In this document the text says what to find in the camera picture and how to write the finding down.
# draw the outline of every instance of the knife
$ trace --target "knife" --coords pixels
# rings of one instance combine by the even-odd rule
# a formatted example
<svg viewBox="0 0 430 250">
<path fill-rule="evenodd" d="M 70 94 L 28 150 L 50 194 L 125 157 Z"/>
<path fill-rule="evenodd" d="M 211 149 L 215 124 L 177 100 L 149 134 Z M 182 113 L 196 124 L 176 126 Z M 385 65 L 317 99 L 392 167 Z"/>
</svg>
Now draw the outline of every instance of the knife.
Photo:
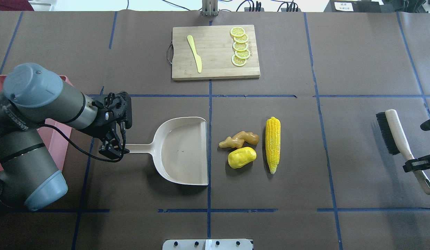
<svg viewBox="0 0 430 250">
<path fill-rule="evenodd" d="M 193 40 L 193 36 L 188 35 L 187 41 L 188 41 L 188 44 L 190 44 L 190 47 L 192 48 L 193 57 L 195 58 L 196 68 L 198 70 L 198 73 L 201 73 L 201 71 L 202 71 L 202 60 L 201 60 L 201 57 L 196 52 L 195 41 Z"/>
</svg>

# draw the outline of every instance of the lemon slice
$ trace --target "lemon slice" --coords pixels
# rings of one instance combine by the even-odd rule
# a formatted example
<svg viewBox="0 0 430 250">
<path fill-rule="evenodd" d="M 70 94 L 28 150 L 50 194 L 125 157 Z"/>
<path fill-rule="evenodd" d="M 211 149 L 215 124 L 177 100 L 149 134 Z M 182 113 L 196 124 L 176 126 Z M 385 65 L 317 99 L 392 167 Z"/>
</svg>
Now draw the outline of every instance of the lemon slice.
<svg viewBox="0 0 430 250">
<path fill-rule="evenodd" d="M 230 30 L 230 34 L 235 37 L 240 37 L 245 34 L 245 30 L 242 27 L 233 27 Z"/>
<path fill-rule="evenodd" d="M 232 56 L 232 63 L 235 66 L 241 67 L 247 63 L 247 59 L 240 59 L 240 58 L 236 57 L 235 55 L 233 55 Z"/>
<path fill-rule="evenodd" d="M 247 43 L 248 41 L 248 35 L 244 33 L 244 35 L 240 37 L 234 37 L 234 41 L 240 44 Z"/>
<path fill-rule="evenodd" d="M 246 49 L 248 49 L 247 43 L 240 44 L 240 43 L 234 42 L 234 50 L 245 51 Z"/>
<path fill-rule="evenodd" d="M 245 51 L 235 51 L 236 57 L 239 59 L 247 59 L 250 57 L 250 51 L 246 49 Z"/>
</svg>

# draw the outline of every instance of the pink container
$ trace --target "pink container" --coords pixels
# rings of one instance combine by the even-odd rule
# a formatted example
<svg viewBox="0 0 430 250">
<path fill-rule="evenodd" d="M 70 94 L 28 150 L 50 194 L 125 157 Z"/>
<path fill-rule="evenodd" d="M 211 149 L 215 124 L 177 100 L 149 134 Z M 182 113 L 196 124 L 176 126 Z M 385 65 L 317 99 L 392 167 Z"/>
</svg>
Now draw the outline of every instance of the pink container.
<svg viewBox="0 0 430 250">
<path fill-rule="evenodd" d="M 7 76 L 0 75 L 0 92 L 2 91 L 5 77 Z M 72 85 L 66 76 L 60 77 L 68 84 Z M 46 119 L 45 123 L 58 127 L 67 137 L 70 137 L 71 127 L 51 119 Z M 65 155 L 67 153 L 68 142 L 58 132 L 54 131 L 51 128 L 42 127 L 39 128 L 37 131 L 39 132 L 42 141 L 44 141 L 48 152 L 50 152 L 51 157 L 53 157 L 56 166 L 58 166 L 58 169 L 62 171 L 62 168 L 64 167 Z"/>
</svg>

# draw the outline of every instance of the white label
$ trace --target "white label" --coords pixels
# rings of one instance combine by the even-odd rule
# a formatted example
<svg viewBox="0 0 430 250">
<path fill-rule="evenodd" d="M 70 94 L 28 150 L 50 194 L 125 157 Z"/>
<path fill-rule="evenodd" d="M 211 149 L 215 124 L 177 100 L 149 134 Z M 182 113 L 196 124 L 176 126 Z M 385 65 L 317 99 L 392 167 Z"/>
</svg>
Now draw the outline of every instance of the white label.
<svg viewBox="0 0 430 250">
<path fill-rule="evenodd" d="M 335 9 L 340 11 L 353 11 L 352 3 L 339 3 L 334 2 Z"/>
</svg>

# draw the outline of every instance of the cutting board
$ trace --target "cutting board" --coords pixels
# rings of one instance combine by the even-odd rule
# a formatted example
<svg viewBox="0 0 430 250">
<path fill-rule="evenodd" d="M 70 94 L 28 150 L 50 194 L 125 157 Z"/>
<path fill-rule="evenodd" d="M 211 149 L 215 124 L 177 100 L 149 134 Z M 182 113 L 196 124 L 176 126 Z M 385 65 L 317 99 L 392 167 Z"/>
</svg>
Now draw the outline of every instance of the cutting board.
<svg viewBox="0 0 430 250">
<path fill-rule="evenodd" d="M 232 64 L 234 40 L 230 35 L 232 27 L 243 27 L 248 35 L 248 49 L 251 52 L 242 67 Z M 187 36 L 192 35 L 198 55 L 202 59 L 202 72 L 198 73 Z M 219 25 L 199 27 L 174 27 L 172 32 L 173 59 L 172 79 L 206 80 L 259 78 L 260 64 L 254 25 Z"/>
</svg>

